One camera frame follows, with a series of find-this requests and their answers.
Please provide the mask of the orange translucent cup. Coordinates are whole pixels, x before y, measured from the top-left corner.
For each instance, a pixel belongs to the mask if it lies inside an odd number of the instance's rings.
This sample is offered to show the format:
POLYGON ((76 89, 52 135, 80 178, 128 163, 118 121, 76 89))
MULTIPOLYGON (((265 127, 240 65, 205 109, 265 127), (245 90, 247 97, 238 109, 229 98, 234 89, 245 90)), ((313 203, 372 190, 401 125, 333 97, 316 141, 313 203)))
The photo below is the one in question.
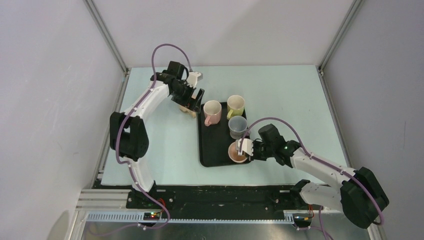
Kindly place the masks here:
POLYGON ((246 164, 249 162, 249 158, 245 154, 239 155, 239 151, 236 149, 237 141, 234 141, 228 147, 228 156, 236 164, 246 164))

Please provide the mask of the pink mug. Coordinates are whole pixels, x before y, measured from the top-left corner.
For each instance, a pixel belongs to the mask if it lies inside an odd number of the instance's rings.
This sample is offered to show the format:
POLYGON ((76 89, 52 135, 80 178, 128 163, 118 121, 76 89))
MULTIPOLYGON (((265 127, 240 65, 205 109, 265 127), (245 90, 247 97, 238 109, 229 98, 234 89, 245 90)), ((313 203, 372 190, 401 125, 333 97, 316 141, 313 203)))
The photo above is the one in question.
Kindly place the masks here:
POLYGON ((209 100, 203 106, 205 116, 204 125, 216 125, 220 122, 222 116, 222 105, 217 100, 209 100))

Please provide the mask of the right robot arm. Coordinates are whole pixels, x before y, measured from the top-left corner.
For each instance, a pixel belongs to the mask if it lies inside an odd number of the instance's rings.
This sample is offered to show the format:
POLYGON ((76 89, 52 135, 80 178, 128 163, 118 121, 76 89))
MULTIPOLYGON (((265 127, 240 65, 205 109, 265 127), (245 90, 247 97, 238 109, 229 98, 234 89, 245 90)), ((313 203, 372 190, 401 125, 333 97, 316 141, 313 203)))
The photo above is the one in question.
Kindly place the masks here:
POLYGON ((290 189, 290 202, 297 209, 319 205, 343 213, 355 226, 366 229, 376 224, 390 201, 375 174, 366 167, 337 165, 307 152, 300 142, 285 140, 273 125, 258 131, 260 140, 239 139, 238 154, 252 160, 274 158, 282 166, 306 172, 321 180, 319 185, 302 179, 290 189))

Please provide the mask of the yellow mug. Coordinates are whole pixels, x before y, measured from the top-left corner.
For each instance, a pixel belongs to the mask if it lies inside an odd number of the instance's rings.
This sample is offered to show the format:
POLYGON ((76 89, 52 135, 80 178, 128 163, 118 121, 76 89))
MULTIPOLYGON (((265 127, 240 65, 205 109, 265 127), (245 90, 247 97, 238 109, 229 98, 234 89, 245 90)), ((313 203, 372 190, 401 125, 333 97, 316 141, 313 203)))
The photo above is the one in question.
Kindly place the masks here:
POLYGON ((227 99, 227 115, 226 118, 230 120, 235 116, 242 116, 245 110, 245 99, 240 95, 231 95, 227 99))

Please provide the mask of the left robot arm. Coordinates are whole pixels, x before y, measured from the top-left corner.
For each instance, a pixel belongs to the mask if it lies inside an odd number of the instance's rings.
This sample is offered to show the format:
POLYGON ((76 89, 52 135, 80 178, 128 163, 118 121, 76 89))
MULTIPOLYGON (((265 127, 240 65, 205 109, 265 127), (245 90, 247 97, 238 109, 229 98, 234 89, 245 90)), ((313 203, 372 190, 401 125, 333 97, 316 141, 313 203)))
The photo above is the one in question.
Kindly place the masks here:
POLYGON ((133 188, 141 192, 138 201, 145 208, 153 208, 158 202, 158 194, 151 190, 155 181, 144 159, 150 143, 147 119, 168 97, 181 107, 199 113, 205 91, 201 88, 195 93, 195 90, 202 78, 202 73, 171 61, 167 69, 153 73, 148 88, 136 102, 124 112, 113 112, 109 118, 110 147, 117 162, 128 166, 133 188))

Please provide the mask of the clear glass mug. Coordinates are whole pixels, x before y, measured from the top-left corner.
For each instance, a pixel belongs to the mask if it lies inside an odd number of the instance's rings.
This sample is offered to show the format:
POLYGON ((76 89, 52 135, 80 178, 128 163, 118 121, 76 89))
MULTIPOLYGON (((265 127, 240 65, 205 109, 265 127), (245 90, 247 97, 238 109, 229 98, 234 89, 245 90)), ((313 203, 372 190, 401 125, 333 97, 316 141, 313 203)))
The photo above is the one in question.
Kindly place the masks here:
POLYGON ((247 132, 248 121, 243 116, 234 116, 228 121, 230 136, 234 139, 240 139, 247 132))

